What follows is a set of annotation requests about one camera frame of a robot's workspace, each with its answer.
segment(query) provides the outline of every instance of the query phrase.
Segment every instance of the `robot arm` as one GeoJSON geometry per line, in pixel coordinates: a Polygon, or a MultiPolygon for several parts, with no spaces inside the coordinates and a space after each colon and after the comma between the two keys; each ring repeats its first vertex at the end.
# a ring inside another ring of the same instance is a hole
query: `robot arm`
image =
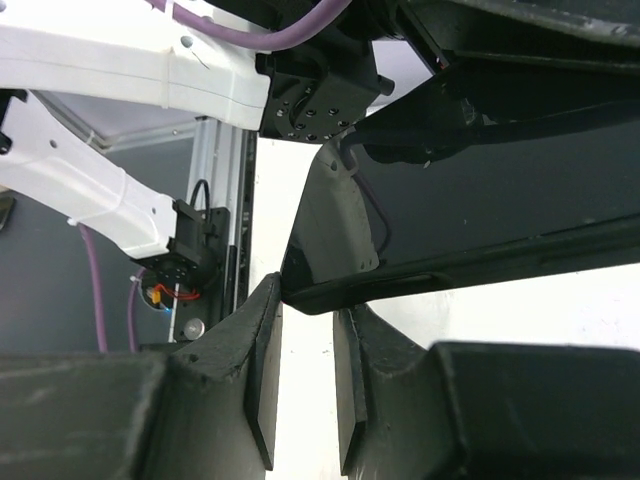
{"type": "Polygon", "coordinates": [[[131,258],[167,253],[176,232],[172,198],[84,144],[33,94],[0,95],[0,184],[93,228],[131,258]]]}
{"type": "MultiPolygon", "coordinates": [[[[204,2],[237,30],[256,26],[204,2]]],[[[0,11],[0,87],[68,92],[260,127],[270,79],[256,53],[201,35],[143,0],[9,0],[0,11]]]]}

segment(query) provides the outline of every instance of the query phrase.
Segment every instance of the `bolt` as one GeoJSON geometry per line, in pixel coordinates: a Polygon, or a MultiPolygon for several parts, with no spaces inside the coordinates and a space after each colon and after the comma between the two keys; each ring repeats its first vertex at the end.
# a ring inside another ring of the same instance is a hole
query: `bolt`
{"type": "Polygon", "coordinates": [[[193,38],[185,35],[184,37],[180,37],[180,43],[184,48],[191,48],[193,46],[193,38]]]}
{"type": "Polygon", "coordinates": [[[184,325],[184,336],[187,340],[197,340],[204,334],[204,322],[199,318],[192,318],[184,325]]]}

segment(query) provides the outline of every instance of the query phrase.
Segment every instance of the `metal frame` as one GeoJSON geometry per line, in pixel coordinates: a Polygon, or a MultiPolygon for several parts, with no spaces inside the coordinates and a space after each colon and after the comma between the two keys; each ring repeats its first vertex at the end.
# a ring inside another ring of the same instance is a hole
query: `metal frame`
{"type": "MultiPolygon", "coordinates": [[[[238,279],[243,230],[251,226],[245,221],[245,175],[247,160],[255,155],[255,133],[224,124],[213,118],[200,118],[194,129],[191,166],[187,184],[186,198],[191,195],[195,184],[205,179],[211,187],[211,208],[225,209],[228,212],[226,265],[224,268],[224,308],[223,317],[236,309],[238,304],[238,279]]],[[[204,210],[204,198],[198,197],[195,208],[204,210]]],[[[248,258],[243,256],[243,269],[248,271],[248,258]]],[[[169,341],[175,340],[175,327],[178,315],[184,307],[174,301],[169,330],[169,341]]],[[[211,319],[201,319],[211,325],[211,319]]]]}

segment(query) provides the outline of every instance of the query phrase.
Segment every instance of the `purple cable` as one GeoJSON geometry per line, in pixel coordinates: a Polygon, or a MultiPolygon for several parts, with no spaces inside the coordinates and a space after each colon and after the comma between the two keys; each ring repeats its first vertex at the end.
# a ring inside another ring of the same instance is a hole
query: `purple cable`
{"type": "Polygon", "coordinates": [[[93,284],[93,308],[96,317],[96,336],[98,337],[98,349],[101,353],[107,353],[107,327],[104,322],[104,305],[102,304],[102,282],[100,281],[100,265],[98,264],[98,255],[96,246],[89,229],[82,224],[78,224],[80,235],[87,247],[87,256],[89,257],[89,268],[91,270],[91,283],[93,284]]]}
{"type": "Polygon", "coordinates": [[[132,353],[138,351],[138,331],[136,329],[136,290],[138,289],[138,283],[142,279],[145,268],[141,268],[134,275],[134,280],[131,282],[131,288],[129,289],[129,300],[127,301],[127,331],[129,332],[129,350],[132,353]]]}
{"type": "MultiPolygon", "coordinates": [[[[167,0],[147,1],[164,12],[167,0]]],[[[296,23],[273,33],[249,33],[223,27],[208,18],[199,17],[177,3],[173,6],[173,19],[211,38],[224,40],[232,45],[252,50],[275,52],[296,47],[314,37],[338,18],[350,3],[351,0],[321,0],[313,10],[296,23]]]]}

